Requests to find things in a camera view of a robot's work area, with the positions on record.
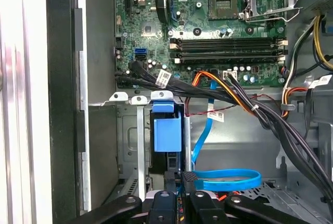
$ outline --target cable tie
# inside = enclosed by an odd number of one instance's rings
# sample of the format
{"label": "cable tie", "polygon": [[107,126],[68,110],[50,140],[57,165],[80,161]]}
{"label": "cable tie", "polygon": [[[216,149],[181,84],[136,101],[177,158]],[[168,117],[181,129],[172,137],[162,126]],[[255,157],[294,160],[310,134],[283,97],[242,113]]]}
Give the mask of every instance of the cable tie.
{"label": "cable tie", "polygon": [[251,109],[251,111],[254,111],[254,110],[258,109],[258,108],[259,108],[259,106],[256,104],[255,106],[253,106],[253,108]]}

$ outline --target sata port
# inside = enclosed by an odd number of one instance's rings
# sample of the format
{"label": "sata port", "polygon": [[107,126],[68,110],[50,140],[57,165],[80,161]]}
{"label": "sata port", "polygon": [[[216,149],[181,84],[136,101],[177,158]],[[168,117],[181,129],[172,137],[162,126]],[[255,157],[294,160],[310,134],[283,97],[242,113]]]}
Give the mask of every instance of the sata port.
{"label": "sata port", "polygon": [[147,53],[148,53],[148,51],[146,48],[136,48],[134,50],[134,54],[147,54]]}
{"label": "sata port", "polygon": [[135,55],[135,59],[136,60],[146,60],[147,59],[147,55],[138,54],[138,55]]}

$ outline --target yellow wire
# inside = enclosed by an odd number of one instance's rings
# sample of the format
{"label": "yellow wire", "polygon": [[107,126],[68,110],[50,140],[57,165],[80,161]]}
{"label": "yellow wire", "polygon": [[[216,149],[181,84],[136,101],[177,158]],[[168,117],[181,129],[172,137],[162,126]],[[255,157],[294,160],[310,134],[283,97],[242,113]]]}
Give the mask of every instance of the yellow wire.
{"label": "yellow wire", "polygon": [[316,47],[316,50],[318,52],[318,55],[319,55],[319,58],[320,60],[325,64],[327,65],[329,68],[333,69],[333,64],[329,63],[325,57],[324,57],[324,54],[322,52],[322,48],[321,48],[321,44],[320,44],[320,40],[319,40],[319,27],[320,27],[320,16],[317,17],[317,20],[314,24],[314,39],[315,39],[315,47]]}

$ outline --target screw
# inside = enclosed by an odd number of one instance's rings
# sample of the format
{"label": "screw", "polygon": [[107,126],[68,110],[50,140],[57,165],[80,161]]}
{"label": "screw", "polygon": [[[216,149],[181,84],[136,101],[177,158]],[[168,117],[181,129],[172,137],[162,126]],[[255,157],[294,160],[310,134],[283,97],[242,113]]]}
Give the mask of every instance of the screw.
{"label": "screw", "polygon": [[241,202],[240,198],[238,198],[238,197],[231,197],[231,201],[234,202],[234,203],[240,203]]}
{"label": "screw", "polygon": [[133,197],[128,197],[128,198],[126,199],[126,202],[127,202],[127,203],[133,203],[133,202],[135,202],[135,199],[134,199]]}
{"label": "screw", "polygon": [[197,197],[203,197],[204,194],[203,194],[201,191],[198,191],[198,192],[196,192],[196,196],[197,196]]}

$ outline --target red wire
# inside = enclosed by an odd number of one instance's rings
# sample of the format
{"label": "red wire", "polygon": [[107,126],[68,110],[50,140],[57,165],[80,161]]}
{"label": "red wire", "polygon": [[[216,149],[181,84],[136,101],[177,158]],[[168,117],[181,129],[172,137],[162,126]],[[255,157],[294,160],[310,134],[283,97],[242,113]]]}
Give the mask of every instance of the red wire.
{"label": "red wire", "polygon": [[[275,104],[277,105],[277,107],[280,109],[280,106],[277,104],[277,102],[274,100],[274,98],[270,97],[269,95],[266,95],[266,94],[260,94],[260,95],[252,96],[251,98],[260,98],[260,97],[266,97],[266,98],[271,99],[272,101],[274,101],[274,103],[275,103]],[[210,113],[210,112],[225,111],[225,110],[231,109],[231,108],[233,108],[233,107],[235,107],[235,106],[236,106],[236,105],[229,106],[229,107],[225,107],[225,108],[221,108],[221,109],[216,109],[216,110],[212,110],[212,111],[203,111],[203,112],[192,113],[192,114],[188,114],[187,116],[205,115],[205,114]]]}

